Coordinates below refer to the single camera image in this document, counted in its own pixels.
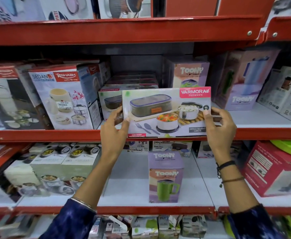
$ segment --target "pink label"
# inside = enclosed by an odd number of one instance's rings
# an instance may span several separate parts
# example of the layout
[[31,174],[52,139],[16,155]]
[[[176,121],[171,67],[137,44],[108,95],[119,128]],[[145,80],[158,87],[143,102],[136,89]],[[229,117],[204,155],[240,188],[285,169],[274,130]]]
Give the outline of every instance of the pink label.
[[128,138],[143,138],[146,137],[146,133],[129,133]]
[[211,87],[180,88],[180,98],[208,98],[211,97]]
[[103,92],[103,91],[118,91],[118,90],[120,90],[120,88],[102,89],[102,90],[100,90],[100,92]]

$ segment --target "black bracelet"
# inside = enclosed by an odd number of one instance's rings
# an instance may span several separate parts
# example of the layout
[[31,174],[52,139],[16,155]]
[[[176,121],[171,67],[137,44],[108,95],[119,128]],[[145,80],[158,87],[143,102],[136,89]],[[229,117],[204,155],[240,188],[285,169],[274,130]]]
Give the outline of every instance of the black bracelet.
[[221,177],[221,169],[224,169],[227,166],[231,166],[231,165],[236,165],[235,161],[231,160],[231,161],[227,161],[225,163],[223,163],[221,166],[218,165],[218,163],[216,163],[216,165],[218,166],[216,169],[218,170],[218,178],[222,178]]

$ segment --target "blue sleeve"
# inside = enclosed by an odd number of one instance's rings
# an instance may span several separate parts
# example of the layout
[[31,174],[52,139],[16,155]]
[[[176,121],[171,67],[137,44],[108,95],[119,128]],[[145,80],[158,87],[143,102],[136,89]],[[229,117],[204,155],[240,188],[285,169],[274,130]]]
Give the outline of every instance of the blue sleeve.
[[96,213],[69,199],[39,239],[87,239]]
[[275,229],[263,205],[228,216],[236,239],[283,239]]

